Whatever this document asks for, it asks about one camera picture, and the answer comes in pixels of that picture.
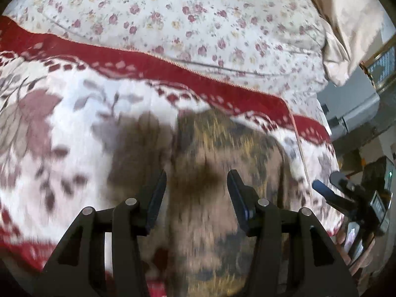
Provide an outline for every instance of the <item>beige pillow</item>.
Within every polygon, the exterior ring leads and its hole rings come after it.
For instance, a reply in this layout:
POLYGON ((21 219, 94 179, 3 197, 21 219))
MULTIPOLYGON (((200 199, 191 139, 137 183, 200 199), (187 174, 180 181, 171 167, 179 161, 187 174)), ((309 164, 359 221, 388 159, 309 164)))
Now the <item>beige pillow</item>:
POLYGON ((323 64, 328 78, 343 85, 382 27, 378 0, 315 0, 326 31, 323 64))

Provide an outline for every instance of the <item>bolt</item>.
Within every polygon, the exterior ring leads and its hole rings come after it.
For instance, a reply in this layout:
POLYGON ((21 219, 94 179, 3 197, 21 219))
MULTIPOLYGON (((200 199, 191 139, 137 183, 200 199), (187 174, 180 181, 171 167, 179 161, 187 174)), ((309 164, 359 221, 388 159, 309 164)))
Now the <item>bolt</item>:
POLYGON ((259 199, 259 200, 257 201, 257 203, 258 203, 259 205, 261 205, 262 207, 266 207, 268 204, 270 204, 270 202, 269 202, 267 199, 259 199))
POLYGON ((93 208, 85 207, 84 209, 82 209, 82 214, 83 215, 90 215, 93 211, 94 211, 93 208))
POLYGON ((126 205, 135 205, 137 203, 137 200, 135 198, 129 198, 125 200, 126 205))
POLYGON ((308 209, 307 207, 304 207, 301 209, 302 214, 306 215, 307 217, 309 217, 312 214, 312 211, 310 209, 308 209))

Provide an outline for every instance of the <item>human hand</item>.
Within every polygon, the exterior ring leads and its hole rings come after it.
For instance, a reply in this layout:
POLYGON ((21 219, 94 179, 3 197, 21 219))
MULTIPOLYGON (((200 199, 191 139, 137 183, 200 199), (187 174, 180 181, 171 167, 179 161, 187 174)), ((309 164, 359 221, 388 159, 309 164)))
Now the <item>human hand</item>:
MULTIPOLYGON (((345 241, 347 234, 345 233, 345 229, 340 229, 336 235, 336 244, 335 247, 337 251, 340 253, 341 257, 343 258, 344 262, 346 263, 347 266, 351 264, 351 259, 348 256, 348 253, 344 250, 344 247, 342 246, 342 243, 345 241)), ((351 275, 353 276, 361 267, 367 266, 371 260, 372 257, 369 257, 370 251, 373 249, 375 245, 375 238, 374 234, 371 233, 367 240, 363 243, 364 252, 359 256, 359 258, 356 260, 355 263, 349 268, 349 271, 351 275)))

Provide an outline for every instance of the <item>screen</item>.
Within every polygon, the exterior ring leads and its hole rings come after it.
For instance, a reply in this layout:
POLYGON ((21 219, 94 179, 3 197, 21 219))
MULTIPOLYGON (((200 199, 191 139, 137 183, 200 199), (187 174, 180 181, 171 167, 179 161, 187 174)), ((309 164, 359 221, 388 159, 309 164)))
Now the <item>screen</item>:
POLYGON ((385 208, 377 194, 375 195, 372 207, 378 217, 379 222, 382 222, 385 216, 385 208))
POLYGON ((382 81, 391 76, 395 71, 395 47, 393 46, 377 59, 369 68, 377 87, 382 81))

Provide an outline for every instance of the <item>pillow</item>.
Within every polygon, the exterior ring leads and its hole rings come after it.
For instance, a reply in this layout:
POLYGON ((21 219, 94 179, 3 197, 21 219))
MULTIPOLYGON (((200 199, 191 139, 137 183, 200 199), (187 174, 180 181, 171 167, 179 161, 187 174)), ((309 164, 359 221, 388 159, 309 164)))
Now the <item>pillow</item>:
POLYGON ((328 78, 345 84, 382 27, 378 0, 315 0, 326 31, 323 64, 328 78))
POLYGON ((217 110, 178 119, 168 191, 171 296, 231 295, 244 284, 255 238, 238 227, 226 186, 230 169, 280 208, 304 205, 282 146, 217 110))
POLYGON ((265 75, 299 72, 325 42, 311 0, 13 0, 5 14, 29 31, 265 75))

